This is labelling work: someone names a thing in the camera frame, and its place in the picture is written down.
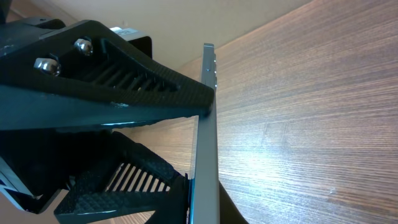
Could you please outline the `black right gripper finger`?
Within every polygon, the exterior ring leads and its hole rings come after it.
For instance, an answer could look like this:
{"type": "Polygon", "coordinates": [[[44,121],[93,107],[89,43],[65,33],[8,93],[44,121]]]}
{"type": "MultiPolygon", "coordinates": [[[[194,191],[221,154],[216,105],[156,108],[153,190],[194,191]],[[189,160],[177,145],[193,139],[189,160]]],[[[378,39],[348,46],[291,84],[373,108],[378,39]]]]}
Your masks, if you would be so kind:
{"type": "Polygon", "coordinates": [[[248,224],[219,182],[220,224],[248,224]]]}

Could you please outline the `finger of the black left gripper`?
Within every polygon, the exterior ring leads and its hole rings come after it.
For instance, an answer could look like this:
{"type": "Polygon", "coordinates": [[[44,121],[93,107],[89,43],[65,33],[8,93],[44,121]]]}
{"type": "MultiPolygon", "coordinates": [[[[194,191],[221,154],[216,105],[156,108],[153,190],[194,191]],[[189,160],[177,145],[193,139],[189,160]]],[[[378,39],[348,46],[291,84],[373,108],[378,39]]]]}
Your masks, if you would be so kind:
{"type": "Polygon", "coordinates": [[[91,223],[153,212],[148,223],[185,223],[190,181],[122,133],[107,133],[102,151],[54,211],[60,223],[91,223]]]}
{"type": "Polygon", "coordinates": [[[205,115],[214,90],[97,21],[1,26],[1,129],[138,126],[205,115]]]}

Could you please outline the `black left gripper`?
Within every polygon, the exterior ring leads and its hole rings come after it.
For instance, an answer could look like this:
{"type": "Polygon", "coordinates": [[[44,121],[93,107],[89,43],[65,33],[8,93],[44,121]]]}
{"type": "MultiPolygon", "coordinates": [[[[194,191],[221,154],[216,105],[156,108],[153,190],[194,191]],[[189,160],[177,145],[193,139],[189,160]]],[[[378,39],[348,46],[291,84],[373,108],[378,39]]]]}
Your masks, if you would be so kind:
{"type": "MultiPolygon", "coordinates": [[[[22,20],[1,25],[1,78],[33,73],[30,44],[41,35],[56,32],[80,34],[84,40],[100,44],[120,40],[120,36],[94,21],[67,27],[51,19],[22,20]]],[[[67,196],[55,209],[57,215],[114,214],[120,207],[120,194],[104,192],[121,155],[124,136],[107,130],[61,133],[40,128],[51,111],[66,111],[67,99],[1,85],[1,191],[19,209],[41,213],[60,190],[67,196]]]]}

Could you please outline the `turquoise screen smartphone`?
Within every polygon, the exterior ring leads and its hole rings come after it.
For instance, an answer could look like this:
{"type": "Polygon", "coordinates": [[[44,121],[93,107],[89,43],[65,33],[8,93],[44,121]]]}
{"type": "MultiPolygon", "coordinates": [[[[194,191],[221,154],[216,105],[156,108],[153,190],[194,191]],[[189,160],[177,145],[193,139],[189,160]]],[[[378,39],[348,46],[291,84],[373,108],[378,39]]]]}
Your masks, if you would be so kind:
{"type": "Polygon", "coordinates": [[[188,224],[220,222],[215,97],[209,112],[195,118],[188,199],[188,224]]]}

